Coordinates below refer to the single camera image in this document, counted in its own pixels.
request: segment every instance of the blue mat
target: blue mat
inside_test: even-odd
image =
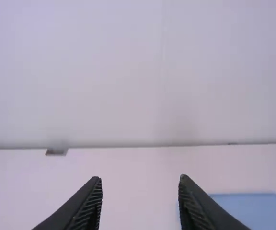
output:
[[[252,230],[276,230],[276,194],[212,194],[226,211]]]

